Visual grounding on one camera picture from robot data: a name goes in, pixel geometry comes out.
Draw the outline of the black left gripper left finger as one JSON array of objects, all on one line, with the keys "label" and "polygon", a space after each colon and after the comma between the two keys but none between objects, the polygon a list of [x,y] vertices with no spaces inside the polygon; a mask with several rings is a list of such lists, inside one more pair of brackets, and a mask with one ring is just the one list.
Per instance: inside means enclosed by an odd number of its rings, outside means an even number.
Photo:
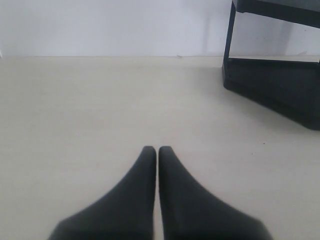
[{"label": "black left gripper left finger", "polygon": [[65,218],[51,240],[152,240],[157,154],[144,146],[136,162],[107,194]]}]

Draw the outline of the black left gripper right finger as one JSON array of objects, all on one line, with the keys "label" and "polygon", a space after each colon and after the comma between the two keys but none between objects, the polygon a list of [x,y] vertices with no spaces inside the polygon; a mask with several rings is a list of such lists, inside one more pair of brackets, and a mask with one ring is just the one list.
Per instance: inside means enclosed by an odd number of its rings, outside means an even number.
[{"label": "black left gripper right finger", "polygon": [[170,146],[158,151],[158,185],[166,240],[271,240],[258,219],[206,190]]}]

